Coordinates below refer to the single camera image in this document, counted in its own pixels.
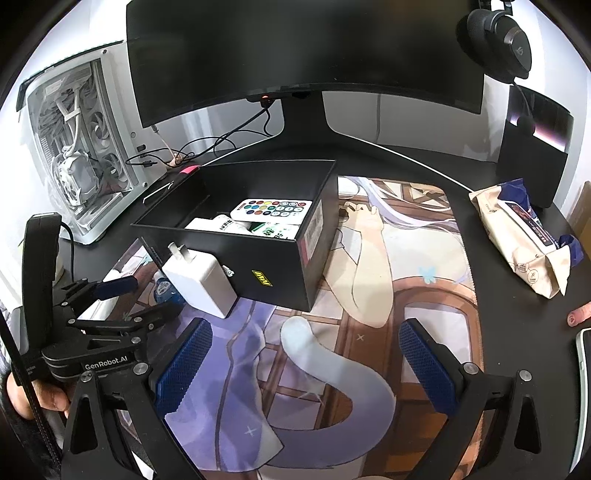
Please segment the person's left hand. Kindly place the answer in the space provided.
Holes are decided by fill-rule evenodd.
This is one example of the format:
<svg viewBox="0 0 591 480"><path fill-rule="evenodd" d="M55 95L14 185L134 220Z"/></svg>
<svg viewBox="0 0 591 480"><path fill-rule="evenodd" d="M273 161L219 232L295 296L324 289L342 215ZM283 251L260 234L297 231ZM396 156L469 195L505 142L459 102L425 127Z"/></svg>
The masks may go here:
<svg viewBox="0 0 591 480"><path fill-rule="evenodd" d="M39 380L34 380L32 385L36 398L43 409L61 412L66 417L69 416L70 399L62 389L54 385L45 384ZM32 420L33 411L26 397L25 390L22 386L17 385L12 373L8 376L6 386L8 398L16 412L24 419Z"/></svg>

